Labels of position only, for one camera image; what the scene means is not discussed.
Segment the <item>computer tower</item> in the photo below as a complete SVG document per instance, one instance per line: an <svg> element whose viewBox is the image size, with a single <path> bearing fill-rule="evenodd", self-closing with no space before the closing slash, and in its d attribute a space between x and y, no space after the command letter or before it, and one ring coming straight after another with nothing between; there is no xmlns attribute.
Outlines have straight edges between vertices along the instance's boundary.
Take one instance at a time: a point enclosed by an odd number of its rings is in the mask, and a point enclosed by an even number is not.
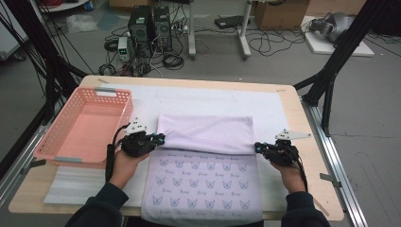
<svg viewBox="0 0 401 227"><path fill-rule="evenodd" d="M159 51L172 51L170 12L168 7L154 8L154 26L156 27L157 46Z"/></svg>
<svg viewBox="0 0 401 227"><path fill-rule="evenodd" d="M150 6L134 6L128 22L132 45L138 58L153 56L153 41L156 38Z"/></svg>

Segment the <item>white cloth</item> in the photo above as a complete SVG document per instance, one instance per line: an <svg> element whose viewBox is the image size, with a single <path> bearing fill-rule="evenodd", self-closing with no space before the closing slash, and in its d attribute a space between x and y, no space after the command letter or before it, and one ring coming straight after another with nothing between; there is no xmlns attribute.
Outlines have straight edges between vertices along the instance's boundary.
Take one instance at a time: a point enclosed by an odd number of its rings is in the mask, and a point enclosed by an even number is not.
<svg viewBox="0 0 401 227"><path fill-rule="evenodd" d="M161 115L158 132L170 148L150 154L143 219L193 227L262 219L251 117Z"/></svg>

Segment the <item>cardboard box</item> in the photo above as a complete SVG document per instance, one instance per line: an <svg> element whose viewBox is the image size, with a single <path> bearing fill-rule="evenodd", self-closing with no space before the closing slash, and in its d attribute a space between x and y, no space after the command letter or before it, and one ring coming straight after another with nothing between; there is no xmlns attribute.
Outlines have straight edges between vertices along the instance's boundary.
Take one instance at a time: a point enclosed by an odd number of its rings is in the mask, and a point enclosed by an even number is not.
<svg viewBox="0 0 401 227"><path fill-rule="evenodd" d="M153 0L109 0L112 8L130 8L133 6L152 6Z"/></svg>
<svg viewBox="0 0 401 227"><path fill-rule="evenodd" d="M311 0L306 15L324 16L327 12L344 12L357 15L366 0Z"/></svg>
<svg viewBox="0 0 401 227"><path fill-rule="evenodd" d="M310 0L290 0L275 6L258 3L254 20L261 30L299 29Z"/></svg>

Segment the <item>black metal pole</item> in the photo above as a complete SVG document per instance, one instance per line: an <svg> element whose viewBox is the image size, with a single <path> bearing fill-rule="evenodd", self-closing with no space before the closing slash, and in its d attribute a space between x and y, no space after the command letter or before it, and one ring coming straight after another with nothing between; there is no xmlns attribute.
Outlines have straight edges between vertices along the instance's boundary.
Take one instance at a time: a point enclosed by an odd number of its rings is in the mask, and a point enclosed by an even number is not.
<svg viewBox="0 0 401 227"><path fill-rule="evenodd" d="M330 136L328 127L336 76L391 1L394 0L367 0L322 71L294 85L296 90L300 90L312 84L303 96L303 101L311 106L317 106L325 94L322 127L326 136Z"/></svg>

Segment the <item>dark sleeve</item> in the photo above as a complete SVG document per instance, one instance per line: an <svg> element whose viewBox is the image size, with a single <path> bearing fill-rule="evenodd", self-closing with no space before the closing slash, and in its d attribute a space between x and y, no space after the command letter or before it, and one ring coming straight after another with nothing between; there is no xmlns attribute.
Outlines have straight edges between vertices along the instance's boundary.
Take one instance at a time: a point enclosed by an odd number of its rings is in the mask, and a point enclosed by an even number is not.
<svg viewBox="0 0 401 227"><path fill-rule="evenodd" d="M120 208L127 195L111 183L105 183L95 197L89 198L65 226L121 226Z"/></svg>
<svg viewBox="0 0 401 227"><path fill-rule="evenodd" d="M307 192L287 195L287 212L281 221L283 227L330 226L322 212L315 209L313 197Z"/></svg>

